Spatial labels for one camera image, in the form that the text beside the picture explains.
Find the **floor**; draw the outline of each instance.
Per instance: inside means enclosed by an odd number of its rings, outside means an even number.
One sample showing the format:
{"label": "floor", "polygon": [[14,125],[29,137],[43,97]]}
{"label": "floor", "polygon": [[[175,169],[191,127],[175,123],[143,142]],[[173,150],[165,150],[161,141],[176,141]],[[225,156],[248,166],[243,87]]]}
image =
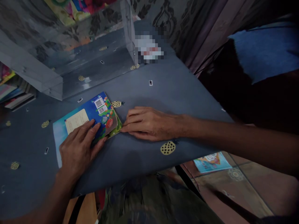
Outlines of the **floor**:
{"label": "floor", "polygon": [[195,186],[198,184],[202,196],[224,223],[248,222],[214,196],[207,188],[209,185],[259,218],[287,216],[293,212],[298,199],[296,178],[227,152],[222,153],[232,169],[201,174],[193,161],[181,166]]}

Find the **blue cloth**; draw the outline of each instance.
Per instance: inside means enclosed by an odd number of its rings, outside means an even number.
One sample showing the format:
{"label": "blue cloth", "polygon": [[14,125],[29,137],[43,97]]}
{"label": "blue cloth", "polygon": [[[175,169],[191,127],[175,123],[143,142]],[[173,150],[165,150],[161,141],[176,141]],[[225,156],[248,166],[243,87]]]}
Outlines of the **blue cloth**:
{"label": "blue cloth", "polygon": [[229,38],[235,41],[239,63],[252,84],[299,69],[299,31],[293,24],[284,22],[243,30]]}

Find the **pineapple print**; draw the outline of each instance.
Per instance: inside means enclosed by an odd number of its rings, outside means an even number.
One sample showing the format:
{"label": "pineapple print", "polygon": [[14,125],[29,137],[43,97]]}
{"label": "pineapple print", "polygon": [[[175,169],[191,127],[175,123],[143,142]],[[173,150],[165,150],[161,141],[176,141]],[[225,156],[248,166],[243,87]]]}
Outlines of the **pineapple print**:
{"label": "pineapple print", "polygon": [[41,127],[42,127],[42,128],[47,127],[47,126],[49,125],[50,122],[51,122],[51,120],[47,120],[47,121],[45,121],[44,123],[41,124]]}
{"label": "pineapple print", "polygon": [[7,121],[7,122],[5,123],[5,125],[8,126],[8,127],[11,126],[11,122],[10,122],[10,121]]}
{"label": "pineapple print", "polygon": [[11,164],[11,166],[10,166],[10,168],[12,169],[12,170],[16,170],[17,168],[19,168],[19,163],[18,162],[13,162],[12,164]]}
{"label": "pineapple print", "polygon": [[124,105],[125,104],[125,102],[120,102],[120,101],[113,101],[112,103],[111,103],[111,105],[113,106],[113,107],[120,107],[120,106],[122,106],[122,105]]}
{"label": "pineapple print", "polygon": [[169,155],[175,151],[175,145],[178,145],[179,141],[173,140],[166,142],[162,147],[160,148],[161,153],[164,155]]}
{"label": "pineapple print", "polygon": [[139,68],[139,66],[140,66],[139,64],[137,64],[137,65],[133,65],[133,66],[131,67],[131,70],[133,71],[133,70]]}
{"label": "pineapple print", "polygon": [[107,47],[102,47],[99,49],[99,51],[106,50],[106,49],[107,49]]}
{"label": "pineapple print", "polygon": [[85,77],[84,77],[84,76],[79,76],[78,79],[79,79],[80,81],[84,81]]}

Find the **barcode sticker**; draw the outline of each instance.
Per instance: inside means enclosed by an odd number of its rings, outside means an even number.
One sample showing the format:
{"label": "barcode sticker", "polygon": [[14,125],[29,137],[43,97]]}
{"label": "barcode sticker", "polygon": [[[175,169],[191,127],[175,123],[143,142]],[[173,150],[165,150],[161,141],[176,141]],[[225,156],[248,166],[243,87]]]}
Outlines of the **barcode sticker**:
{"label": "barcode sticker", "polygon": [[96,105],[97,109],[99,109],[101,106],[103,106],[105,103],[103,101],[103,99],[100,97],[98,100],[96,100],[94,102],[94,104]]}
{"label": "barcode sticker", "polygon": [[108,108],[105,106],[101,107],[100,109],[98,109],[99,114],[104,113],[106,110],[108,110]]}

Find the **forearm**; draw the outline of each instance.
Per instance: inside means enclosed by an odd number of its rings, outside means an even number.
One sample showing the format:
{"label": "forearm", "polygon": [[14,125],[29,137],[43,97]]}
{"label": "forearm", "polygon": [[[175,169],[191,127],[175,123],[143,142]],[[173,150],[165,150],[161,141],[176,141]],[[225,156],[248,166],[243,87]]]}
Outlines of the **forearm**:
{"label": "forearm", "polygon": [[297,135],[247,125],[201,120],[185,116],[181,137],[195,138],[237,156],[289,175],[297,175]]}
{"label": "forearm", "polygon": [[59,171],[43,205],[36,210],[32,224],[62,223],[76,180]]}

